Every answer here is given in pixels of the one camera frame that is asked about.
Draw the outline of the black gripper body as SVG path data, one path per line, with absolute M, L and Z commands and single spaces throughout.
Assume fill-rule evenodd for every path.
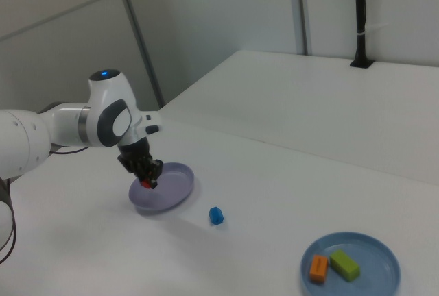
M 118 149 L 120 152 L 118 160 L 120 162 L 134 162 L 151 157 L 150 145 L 147 139 L 140 139 L 129 145 L 119 145 Z

